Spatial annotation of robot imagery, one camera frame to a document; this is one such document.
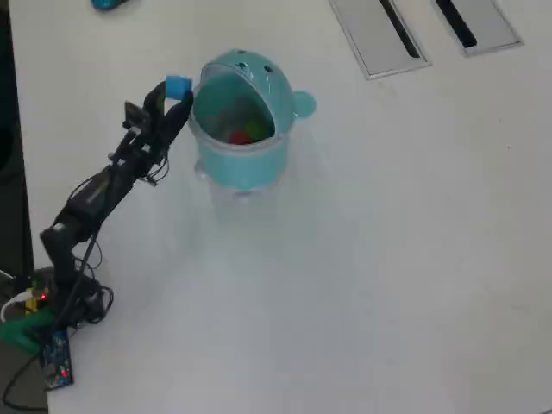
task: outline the red object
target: red object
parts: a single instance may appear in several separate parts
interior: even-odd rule
[[[244,132],[235,131],[230,137],[230,144],[232,145],[248,145],[253,144],[253,140]]]

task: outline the teal container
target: teal container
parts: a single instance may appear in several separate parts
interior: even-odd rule
[[[287,165],[295,119],[316,110],[315,99],[294,92],[269,59],[230,51],[209,64],[194,91],[188,122],[198,141],[197,170],[235,192],[273,185]],[[238,144],[237,140],[246,139]]]

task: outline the container ear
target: container ear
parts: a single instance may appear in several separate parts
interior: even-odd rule
[[[308,118],[317,110],[317,100],[308,92],[293,92],[293,113],[297,118]]]

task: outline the table surface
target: table surface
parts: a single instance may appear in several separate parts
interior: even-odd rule
[[[259,51],[318,111],[249,204],[193,172],[137,185],[103,227],[104,322],[51,412],[496,413],[552,406],[552,3],[501,2],[525,46],[466,59],[399,0],[433,66],[366,81],[325,0],[11,2],[39,232],[122,139],[123,102]]]

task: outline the circuit board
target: circuit board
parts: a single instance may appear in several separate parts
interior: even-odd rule
[[[42,349],[41,365],[47,391],[73,383],[69,338],[66,330],[59,330],[52,334],[52,341]]]

